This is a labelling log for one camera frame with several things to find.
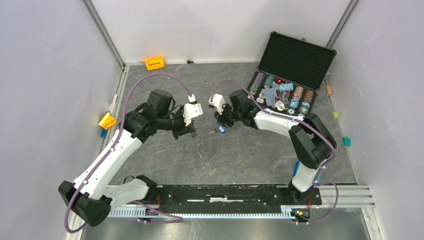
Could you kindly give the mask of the silver key blue tag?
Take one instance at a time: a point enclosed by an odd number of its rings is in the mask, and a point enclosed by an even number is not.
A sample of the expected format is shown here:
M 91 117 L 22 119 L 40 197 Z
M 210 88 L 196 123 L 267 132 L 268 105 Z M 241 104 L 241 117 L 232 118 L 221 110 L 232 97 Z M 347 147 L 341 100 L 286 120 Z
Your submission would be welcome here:
M 209 131 L 208 134 L 221 133 L 226 134 L 227 128 L 224 125 L 218 125 L 213 130 Z

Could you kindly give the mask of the large metal disc keyring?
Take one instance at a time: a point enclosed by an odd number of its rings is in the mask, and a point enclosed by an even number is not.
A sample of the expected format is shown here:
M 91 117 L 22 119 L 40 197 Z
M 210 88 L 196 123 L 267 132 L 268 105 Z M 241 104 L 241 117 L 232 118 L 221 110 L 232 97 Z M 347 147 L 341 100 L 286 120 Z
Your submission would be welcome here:
M 196 142 L 196 147 L 197 147 L 197 155 L 199 158 L 203 158 L 204 157 L 204 152 L 203 152 L 203 142 L 201 141 L 199 134 L 196 132 L 195 133 L 195 142 Z

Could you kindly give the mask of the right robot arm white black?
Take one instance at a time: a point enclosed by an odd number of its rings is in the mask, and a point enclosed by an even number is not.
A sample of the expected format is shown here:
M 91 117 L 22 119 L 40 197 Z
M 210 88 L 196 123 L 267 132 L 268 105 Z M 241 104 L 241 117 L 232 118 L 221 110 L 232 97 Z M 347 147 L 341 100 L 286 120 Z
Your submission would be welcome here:
M 241 89 L 232 92 L 229 99 L 226 102 L 217 93 L 209 99 L 219 124 L 230 128 L 241 122 L 246 127 L 271 131 L 291 140 L 300 164 L 289 183 L 288 196 L 293 203 L 302 204 L 309 198 L 320 169 L 335 157 L 337 143 L 329 130 L 316 114 L 294 116 L 264 109 Z

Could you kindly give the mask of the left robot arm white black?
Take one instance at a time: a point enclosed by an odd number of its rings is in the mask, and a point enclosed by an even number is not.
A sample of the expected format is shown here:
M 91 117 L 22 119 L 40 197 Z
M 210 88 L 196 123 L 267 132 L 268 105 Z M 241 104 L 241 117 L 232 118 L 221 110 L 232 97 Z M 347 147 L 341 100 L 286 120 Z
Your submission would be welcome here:
M 156 184 L 144 176 L 114 187 L 108 184 L 123 163 L 157 131 L 171 131 L 175 139 L 195 132 L 193 119 L 202 115 L 202 106 L 194 96 L 189 103 L 176 105 L 173 95 L 156 89 L 147 102 L 125 114 L 106 148 L 74 181 L 64 180 L 58 192 L 67 205 L 67 212 L 79 216 L 86 225 L 96 227 L 110 211 L 142 200 L 153 203 Z

